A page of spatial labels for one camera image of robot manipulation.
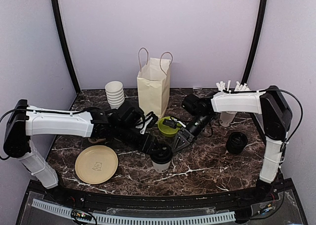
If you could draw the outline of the black plastic cup lid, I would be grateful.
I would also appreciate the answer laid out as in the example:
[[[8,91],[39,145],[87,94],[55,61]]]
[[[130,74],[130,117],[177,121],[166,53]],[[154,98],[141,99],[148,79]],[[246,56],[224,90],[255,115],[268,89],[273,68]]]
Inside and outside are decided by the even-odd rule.
[[[150,155],[152,162],[156,164],[167,164],[172,160],[173,153],[171,147],[165,146],[160,152]]]

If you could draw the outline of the white paper coffee cup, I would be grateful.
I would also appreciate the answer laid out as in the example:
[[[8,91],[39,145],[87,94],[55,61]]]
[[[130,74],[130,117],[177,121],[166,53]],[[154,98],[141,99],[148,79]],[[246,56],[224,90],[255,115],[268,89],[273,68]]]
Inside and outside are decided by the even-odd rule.
[[[168,170],[171,159],[152,158],[152,164],[156,172],[164,173]]]

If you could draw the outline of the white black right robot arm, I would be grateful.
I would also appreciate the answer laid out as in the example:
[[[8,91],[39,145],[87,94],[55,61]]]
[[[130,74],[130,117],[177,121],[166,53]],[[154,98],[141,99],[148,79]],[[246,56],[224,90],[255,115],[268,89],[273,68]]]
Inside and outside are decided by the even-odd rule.
[[[194,119],[177,132],[172,151],[178,152],[193,143],[216,113],[242,112],[261,115],[266,149],[259,180],[271,184],[283,163],[282,157],[292,135],[289,134],[292,110],[284,98],[285,90],[271,85],[256,91],[220,90],[216,94],[199,98],[194,94],[186,96],[182,108]]]

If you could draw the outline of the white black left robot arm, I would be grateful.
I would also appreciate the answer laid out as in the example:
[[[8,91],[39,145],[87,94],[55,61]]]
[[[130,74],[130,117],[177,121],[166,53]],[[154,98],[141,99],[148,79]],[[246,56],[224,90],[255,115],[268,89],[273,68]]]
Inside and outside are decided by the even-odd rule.
[[[83,138],[115,138],[148,155],[162,151],[156,136],[142,132],[158,120],[134,103],[124,102],[118,109],[103,110],[88,107],[81,111],[40,109],[19,100],[5,130],[3,150],[8,157],[18,159],[59,203],[66,203],[70,193],[62,187],[61,177],[49,166],[31,142],[34,135],[72,135]]]

